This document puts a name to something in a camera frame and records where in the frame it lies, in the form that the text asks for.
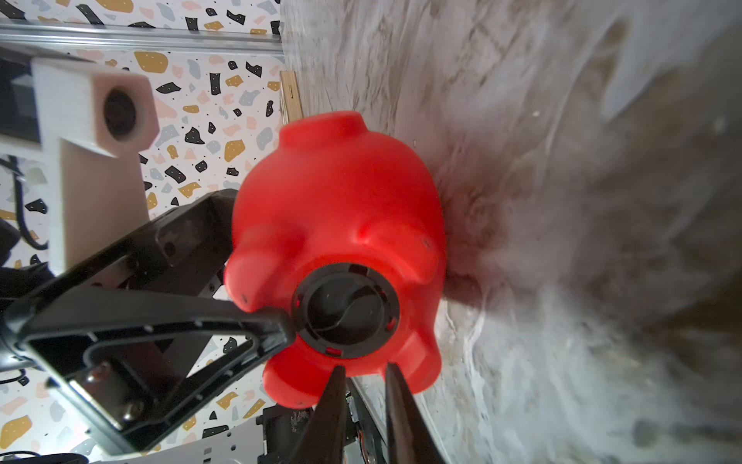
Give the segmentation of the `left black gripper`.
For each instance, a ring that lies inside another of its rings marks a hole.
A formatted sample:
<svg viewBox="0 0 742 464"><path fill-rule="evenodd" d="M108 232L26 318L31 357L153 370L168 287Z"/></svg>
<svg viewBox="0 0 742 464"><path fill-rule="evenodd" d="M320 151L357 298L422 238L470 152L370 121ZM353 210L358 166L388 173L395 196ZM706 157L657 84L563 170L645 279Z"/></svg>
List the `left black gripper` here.
<svg viewBox="0 0 742 464"><path fill-rule="evenodd" d="M196 297L232 251L236 198L221 189L175 207L71 270L53 261L3 268L1 371L20 372L8 381L44 371L44 387L105 452L130 454L154 448L289 347L286 311ZM88 286L70 290L70 279Z"/></svg>

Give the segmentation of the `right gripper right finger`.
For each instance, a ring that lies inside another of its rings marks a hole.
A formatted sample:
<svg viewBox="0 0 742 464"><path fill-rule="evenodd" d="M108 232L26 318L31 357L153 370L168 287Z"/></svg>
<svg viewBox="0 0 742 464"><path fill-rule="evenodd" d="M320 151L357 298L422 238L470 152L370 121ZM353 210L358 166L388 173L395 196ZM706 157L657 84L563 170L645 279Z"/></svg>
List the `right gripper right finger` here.
<svg viewBox="0 0 742 464"><path fill-rule="evenodd" d="M390 463L444 464L433 437L396 363L386 365L386 434Z"/></svg>

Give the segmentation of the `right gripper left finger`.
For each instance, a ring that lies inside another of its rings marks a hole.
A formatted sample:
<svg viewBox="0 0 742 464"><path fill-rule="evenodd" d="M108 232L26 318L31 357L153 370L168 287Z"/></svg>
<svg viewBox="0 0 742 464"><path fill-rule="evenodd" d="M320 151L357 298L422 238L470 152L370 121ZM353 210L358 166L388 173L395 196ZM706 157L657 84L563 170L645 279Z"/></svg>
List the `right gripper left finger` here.
<svg viewBox="0 0 742 464"><path fill-rule="evenodd" d="M343 462L348 418L346 392L346 370L338 365L289 459L291 464Z"/></svg>

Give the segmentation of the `red piggy bank back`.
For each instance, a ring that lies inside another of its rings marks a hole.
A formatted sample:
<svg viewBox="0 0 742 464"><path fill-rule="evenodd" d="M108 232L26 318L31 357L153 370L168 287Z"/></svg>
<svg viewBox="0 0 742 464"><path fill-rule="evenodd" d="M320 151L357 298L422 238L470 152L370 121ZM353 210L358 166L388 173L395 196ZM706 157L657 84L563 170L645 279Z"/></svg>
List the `red piggy bank back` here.
<svg viewBox="0 0 742 464"><path fill-rule="evenodd" d="M442 370L434 325L446 270L442 206L432 176L401 141L368 129L354 111L285 126L276 150L245 177L232 218L226 290L247 312L286 311L313 271L355 263L382 274L400 303L392 338L375 353L337 359L298 335L268 361L263 383L276 403L315 405L335 367L350 377L400 367L410 389L431 387Z"/></svg>

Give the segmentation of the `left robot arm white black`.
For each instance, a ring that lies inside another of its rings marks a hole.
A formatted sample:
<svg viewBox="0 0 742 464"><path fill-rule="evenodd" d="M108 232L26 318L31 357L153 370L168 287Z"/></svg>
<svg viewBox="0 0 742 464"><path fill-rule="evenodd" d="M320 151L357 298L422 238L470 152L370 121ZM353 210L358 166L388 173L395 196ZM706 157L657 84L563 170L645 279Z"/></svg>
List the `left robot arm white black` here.
<svg viewBox="0 0 742 464"><path fill-rule="evenodd" d="M216 299L237 193L178 207L54 276L46 263L1 271L1 370L30 369L119 463L341 463L365 415L355 386L328 380L318 408L272 408L156 446L295 333L276 309Z"/></svg>

